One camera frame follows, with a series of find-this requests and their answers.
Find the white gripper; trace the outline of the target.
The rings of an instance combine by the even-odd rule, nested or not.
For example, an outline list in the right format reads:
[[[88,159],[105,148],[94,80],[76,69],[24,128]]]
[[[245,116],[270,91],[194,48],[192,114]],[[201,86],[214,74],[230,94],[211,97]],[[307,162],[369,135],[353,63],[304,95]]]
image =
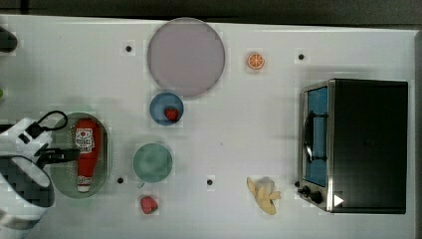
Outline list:
[[[49,132],[34,119],[24,118],[12,125],[0,135],[2,155],[22,155],[29,159],[38,159],[38,166],[75,161],[81,152],[77,148],[48,148],[52,143]]]

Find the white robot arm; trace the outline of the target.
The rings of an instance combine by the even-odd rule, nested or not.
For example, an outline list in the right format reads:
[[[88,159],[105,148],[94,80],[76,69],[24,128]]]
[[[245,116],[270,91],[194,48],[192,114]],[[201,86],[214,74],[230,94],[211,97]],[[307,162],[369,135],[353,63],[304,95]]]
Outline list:
[[[21,119],[1,133],[1,239],[24,239],[55,203],[48,164],[75,161],[77,148],[52,148],[51,131]]]

